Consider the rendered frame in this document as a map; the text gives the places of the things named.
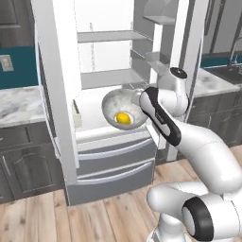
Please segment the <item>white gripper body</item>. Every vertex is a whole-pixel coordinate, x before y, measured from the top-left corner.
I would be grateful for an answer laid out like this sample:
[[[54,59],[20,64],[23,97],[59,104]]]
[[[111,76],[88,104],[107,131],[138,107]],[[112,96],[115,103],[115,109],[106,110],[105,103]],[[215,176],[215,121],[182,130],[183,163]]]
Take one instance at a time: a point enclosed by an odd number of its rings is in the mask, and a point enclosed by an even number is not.
[[[144,90],[135,90],[131,97],[131,103],[142,108],[144,106]]]

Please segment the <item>grey metal bowl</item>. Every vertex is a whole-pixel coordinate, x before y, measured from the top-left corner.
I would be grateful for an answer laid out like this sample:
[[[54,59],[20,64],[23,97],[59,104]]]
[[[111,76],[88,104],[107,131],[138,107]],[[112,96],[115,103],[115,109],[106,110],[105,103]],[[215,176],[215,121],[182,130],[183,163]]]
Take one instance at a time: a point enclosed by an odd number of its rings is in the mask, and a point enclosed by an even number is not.
[[[131,103],[131,97],[135,90],[116,89],[107,93],[102,100],[102,112],[107,122],[120,130],[134,130],[145,124],[147,116],[139,106]],[[119,124],[115,116],[119,112],[125,112],[130,116],[129,125]]]

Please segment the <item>yellow lemon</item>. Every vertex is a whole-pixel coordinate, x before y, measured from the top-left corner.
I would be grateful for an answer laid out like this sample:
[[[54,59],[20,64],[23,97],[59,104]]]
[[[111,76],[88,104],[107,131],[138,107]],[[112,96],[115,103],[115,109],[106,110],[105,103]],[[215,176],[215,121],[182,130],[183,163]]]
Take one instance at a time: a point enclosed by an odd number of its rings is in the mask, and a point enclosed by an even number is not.
[[[115,118],[119,124],[129,125],[131,123],[130,116],[125,112],[119,112]]]

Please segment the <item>grey fridge shelf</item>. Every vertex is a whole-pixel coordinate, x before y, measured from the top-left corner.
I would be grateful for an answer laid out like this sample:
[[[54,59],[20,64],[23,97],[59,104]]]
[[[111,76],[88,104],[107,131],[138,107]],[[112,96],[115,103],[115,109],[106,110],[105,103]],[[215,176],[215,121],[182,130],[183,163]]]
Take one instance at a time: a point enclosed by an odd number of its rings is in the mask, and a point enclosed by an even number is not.
[[[140,82],[145,82],[145,80],[131,68],[84,73],[81,75],[83,90]]]
[[[99,43],[148,40],[148,37],[133,30],[79,32],[79,43]]]

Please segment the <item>white open fridge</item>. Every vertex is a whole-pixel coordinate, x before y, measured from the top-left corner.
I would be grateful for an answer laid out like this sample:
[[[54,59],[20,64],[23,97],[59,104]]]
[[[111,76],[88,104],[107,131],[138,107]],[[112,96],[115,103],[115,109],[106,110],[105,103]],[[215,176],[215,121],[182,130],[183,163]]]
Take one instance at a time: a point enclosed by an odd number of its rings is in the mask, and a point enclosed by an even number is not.
[[[37,63],[37,61],[36,64],[38,81],[42,87],[45,85],[43,67]],[[78,91],[78,94],[73,99],[76,101],[79,113],[81,115],[81,127],[75,127],[78,154],[82,151],[119,145],[139,139],[152,139],[147,130],[147,121],[144,125],[137,129],[120,130],[110,125],[102,112],[102,100],[107,93],[116,89],[135,90],[145,82],[85,90],[82,89],[81,85],[81,90]],[[78,179],[108,177],[128,171],[132,168],[136,168],[141,164],[142,162],[128,164],[81,176],[79,176],[77,173],[77,182],[75,184],[65,184],[65,193],[68,204],[76,205],[97,199],[107,198],[120,192],[127,192],[130,189],[139,188],[150,183],[153,175],[154,162],[152,163],[152,166],[146,168],[145,170],[119,181],[89,185],[78,184]]]

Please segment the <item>grey fridge drawer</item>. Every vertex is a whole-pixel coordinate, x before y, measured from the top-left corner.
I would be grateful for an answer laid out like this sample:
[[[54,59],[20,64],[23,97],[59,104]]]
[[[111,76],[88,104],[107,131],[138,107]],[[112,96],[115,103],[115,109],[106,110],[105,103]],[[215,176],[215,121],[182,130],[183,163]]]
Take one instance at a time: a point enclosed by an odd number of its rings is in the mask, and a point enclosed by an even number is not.
[[[79,176],[135,164],[155,156],[156,146],[151,138],[119,145],[82,151],[78,154]]]
[[[89,185],[89,184],[99,184],[99,183],[119,181],[121,179],[125,179],[127,177],[133,176],[133,175],[145,170],[146,168],[152,166],[153,162],[154,162],[153,159],[148,159],[148,160],[143,161],[142,164],[136,168],[132,168],[128,171],[125,171],[125,172],[122,172],[119,174],[115,174],[112,176],[108,176],[108,177],[94,178],[94,179],[78,179],[78,184]]]

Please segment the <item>white fridge door with shelves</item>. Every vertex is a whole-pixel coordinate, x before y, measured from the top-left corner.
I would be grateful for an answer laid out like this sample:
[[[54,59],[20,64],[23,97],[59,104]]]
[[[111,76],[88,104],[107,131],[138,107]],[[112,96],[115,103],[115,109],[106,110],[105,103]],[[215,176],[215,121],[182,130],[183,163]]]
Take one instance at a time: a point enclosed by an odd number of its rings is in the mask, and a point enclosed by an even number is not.
[[[146,82],[143,111],[157,158],[173,162],[203,146],[208,133],[187,123],[200,65],[209,0],[135,2],[133,27],[151,39],[131,50],[132,66]]]

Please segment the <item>dark grey sink cabinets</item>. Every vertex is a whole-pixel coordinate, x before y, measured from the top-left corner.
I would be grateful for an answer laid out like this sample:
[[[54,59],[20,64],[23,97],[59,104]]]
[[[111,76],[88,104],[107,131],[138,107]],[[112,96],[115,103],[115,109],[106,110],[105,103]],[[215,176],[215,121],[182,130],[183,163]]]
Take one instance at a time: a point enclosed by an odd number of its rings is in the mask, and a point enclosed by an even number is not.
[[[212,130],[229,147],[242,145],[242,92],[196,97],[188,123]]]

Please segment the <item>dark sink basin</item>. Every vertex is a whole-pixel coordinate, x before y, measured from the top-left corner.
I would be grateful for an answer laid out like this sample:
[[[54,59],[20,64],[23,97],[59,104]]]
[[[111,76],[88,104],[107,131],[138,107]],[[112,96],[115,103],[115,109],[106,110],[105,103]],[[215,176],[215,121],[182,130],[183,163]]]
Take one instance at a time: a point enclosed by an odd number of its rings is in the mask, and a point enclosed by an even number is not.
[[[242,84],[242,65],[219,67],[215,73],[232,84]]]

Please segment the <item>silver faucet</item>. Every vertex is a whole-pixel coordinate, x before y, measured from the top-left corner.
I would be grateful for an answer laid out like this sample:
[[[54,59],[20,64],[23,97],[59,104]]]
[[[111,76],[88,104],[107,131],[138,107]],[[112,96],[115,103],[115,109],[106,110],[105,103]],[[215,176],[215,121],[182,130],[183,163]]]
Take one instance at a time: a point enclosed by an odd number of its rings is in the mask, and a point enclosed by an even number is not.
[[[232,51],[231,51],[231,54],[230,54],[230,59],[229,59],[229,62],[228,62],[229,71],[232,71],[232,70],[233,70],[233,66],[234,66],[235,64],[237,64],[237,60],[236,60],[236,58],[234,58],[233,56],[234,56],[234,52],[235,52],[235,50],[236,50],[236,48],[237,48],[237,44],[238,44],[238,42],[239,42],[240,40],[242,40],[242,36],[239,36],[239,37],[235,40],[235,42],[234,42],[234,44],[233,44],[233,48],[232,48]]]

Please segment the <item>pale beige carton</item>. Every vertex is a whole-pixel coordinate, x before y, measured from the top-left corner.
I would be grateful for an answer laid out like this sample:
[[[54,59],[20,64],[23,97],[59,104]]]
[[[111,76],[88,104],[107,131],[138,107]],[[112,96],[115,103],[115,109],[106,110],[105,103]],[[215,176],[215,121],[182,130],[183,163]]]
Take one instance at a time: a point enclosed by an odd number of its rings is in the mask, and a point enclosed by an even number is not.
[[[73,116],[74,116],[74,123],[76,128],[81,127],[81,115],[78,110],[78,105],[75,100],[73,100]]]

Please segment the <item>dark grey tall cabinets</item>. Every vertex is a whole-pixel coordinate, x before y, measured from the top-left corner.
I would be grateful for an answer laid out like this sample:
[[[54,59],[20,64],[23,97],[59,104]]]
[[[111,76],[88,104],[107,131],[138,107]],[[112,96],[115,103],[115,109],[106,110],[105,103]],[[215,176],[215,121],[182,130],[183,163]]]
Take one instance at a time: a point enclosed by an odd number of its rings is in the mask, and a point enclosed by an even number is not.
[[[230,54],[242,14],[242,0],[214,0],[211,22],[203,40],[204,55]]]

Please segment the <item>dark grey base cabinets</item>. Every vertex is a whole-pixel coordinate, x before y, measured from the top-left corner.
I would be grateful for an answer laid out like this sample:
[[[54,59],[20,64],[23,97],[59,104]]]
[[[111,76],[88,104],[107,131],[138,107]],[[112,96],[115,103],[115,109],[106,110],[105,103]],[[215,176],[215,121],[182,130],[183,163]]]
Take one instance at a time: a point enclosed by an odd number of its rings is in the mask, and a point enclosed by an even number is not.
[[[44,122],[0,128],[0,204],[63,188],[61,162]]]

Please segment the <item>white wall socket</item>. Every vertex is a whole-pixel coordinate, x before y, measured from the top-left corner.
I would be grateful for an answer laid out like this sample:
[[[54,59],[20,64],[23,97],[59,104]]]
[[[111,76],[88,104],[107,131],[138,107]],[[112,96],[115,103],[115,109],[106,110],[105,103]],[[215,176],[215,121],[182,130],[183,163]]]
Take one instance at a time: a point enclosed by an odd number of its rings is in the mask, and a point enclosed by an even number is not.
[[[2,64],[2,68],[4,72],[13,71],[13,65],[11,62],[10,55],[0,55],[0,62]]]

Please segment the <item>dark grey wall cabinet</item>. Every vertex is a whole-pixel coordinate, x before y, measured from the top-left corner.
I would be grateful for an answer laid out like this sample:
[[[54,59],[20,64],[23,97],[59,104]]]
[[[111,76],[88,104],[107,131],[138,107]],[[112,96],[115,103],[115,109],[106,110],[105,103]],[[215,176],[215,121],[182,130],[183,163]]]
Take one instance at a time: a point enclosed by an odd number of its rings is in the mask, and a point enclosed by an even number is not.
[[[0,48],[33,44],[34,19],[30,0],[0,0]]]

